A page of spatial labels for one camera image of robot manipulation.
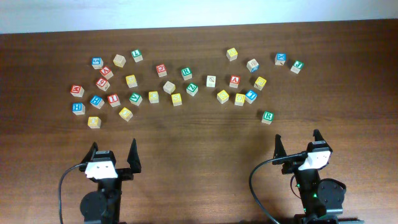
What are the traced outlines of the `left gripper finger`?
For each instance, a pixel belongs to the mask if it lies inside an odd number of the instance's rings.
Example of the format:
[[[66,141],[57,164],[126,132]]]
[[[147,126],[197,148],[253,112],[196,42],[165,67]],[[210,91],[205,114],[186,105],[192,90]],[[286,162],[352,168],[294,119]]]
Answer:
[[[98,145],[96,142],[94,142],[91,145],[90,150],[88,151],[86,156],[82,159],[81,163],[86,164],[86,163],[92,161],[97,151],[98,151]]]
[[[127,163],[130,165],[130,170],[132,174],[141,173],[142,166],[141,161],[137,152],[137,142],[133,139],[129,154],[127,157]]]

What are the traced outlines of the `green letter R block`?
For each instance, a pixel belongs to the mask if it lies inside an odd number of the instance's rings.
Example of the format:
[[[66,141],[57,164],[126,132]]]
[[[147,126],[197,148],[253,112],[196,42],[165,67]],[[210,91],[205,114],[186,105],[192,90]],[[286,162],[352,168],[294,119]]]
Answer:
[[[265,111],[264,114],[262,115],[261,122],[265,124],[271,124],[273,122],[273,119],[274,119],[274,114],[269,111]]]

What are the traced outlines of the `red letter I block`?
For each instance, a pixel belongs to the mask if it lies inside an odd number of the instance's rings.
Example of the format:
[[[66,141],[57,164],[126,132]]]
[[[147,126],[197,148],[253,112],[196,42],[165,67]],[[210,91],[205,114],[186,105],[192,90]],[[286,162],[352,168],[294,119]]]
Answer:
[[[117,107],[117,106],[119,106],[121,104],[120,99],[119,99],[117,94],[109,95],[108,96],[108,103],[112,107]]]

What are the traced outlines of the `yellow letter C block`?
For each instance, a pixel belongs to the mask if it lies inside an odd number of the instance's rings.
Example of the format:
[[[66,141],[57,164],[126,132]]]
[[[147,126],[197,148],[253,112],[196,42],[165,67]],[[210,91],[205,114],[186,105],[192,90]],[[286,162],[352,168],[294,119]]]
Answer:
[[[159,93],[157,91],[150,91],[149,92],[149,101],[150,103],[159,103]]]

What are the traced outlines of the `red letter A block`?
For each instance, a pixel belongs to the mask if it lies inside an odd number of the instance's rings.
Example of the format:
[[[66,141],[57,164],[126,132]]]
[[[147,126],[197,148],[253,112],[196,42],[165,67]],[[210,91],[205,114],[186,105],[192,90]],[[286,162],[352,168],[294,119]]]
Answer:
[[[229,81],[229,86],[231,88],[238,88],[239,83],[240,83],[241,77],[232,75]]]

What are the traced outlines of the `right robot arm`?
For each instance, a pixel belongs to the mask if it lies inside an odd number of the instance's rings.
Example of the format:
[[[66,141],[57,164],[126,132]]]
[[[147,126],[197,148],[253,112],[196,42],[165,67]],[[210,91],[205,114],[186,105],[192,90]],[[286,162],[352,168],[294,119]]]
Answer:
[[[364,223],[358,218],[339,219],[343,213],[346,185],[335,179],[321,179],[318,171],[325,168],[332,148],[319,130],[305,151],[287,155],[281,135],[275,136],[274,165],[282,165],[282,174],[292,174],[296,181],[304,214],[294,216],[295,223]]]

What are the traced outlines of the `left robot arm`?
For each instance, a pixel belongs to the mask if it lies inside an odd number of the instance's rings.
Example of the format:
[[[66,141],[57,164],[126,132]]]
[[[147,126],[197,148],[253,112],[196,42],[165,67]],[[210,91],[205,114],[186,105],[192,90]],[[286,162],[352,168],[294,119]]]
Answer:
[[[134,179],[141,173],[142,166],[137,153],[137,142],[132,141],[127,157],[127,168],[115,168],[116,158],[113,151],[100,151],[93,143],[81,161],[79,171],[86,178],[98,184],[95,191],[87,193],[80,203],[80,212],[85,223],[120,223],[122,183]]]

